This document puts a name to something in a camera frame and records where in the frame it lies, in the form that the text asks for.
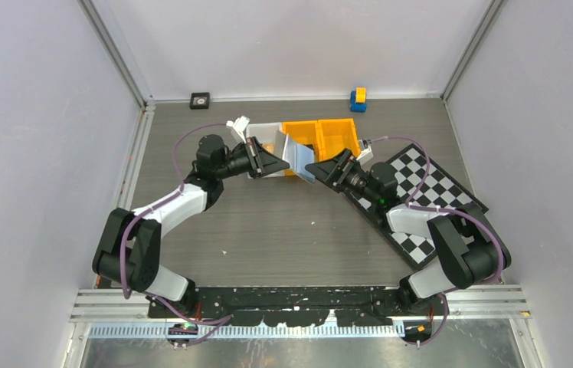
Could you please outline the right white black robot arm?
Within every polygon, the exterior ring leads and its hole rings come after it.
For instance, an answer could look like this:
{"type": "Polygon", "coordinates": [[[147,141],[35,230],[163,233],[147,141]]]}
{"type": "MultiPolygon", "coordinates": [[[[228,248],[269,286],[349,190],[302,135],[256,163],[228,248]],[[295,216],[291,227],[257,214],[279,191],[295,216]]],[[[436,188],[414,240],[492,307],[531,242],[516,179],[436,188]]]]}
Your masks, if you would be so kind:
{"type": "Polygon", "coordinates": [[[402,278],[397,289],[400,307],[419,314],[430,297],[497,281],[512,257],[485,214],[473,203],[455,209],[423,207],[398,194],[396,169],[384,162],[365,171],[349,149],[331,159],[310,163],[306,170],[334,190],[365,199],[389,233],[416,235],[432,242],[437,261],[402,278]]]}

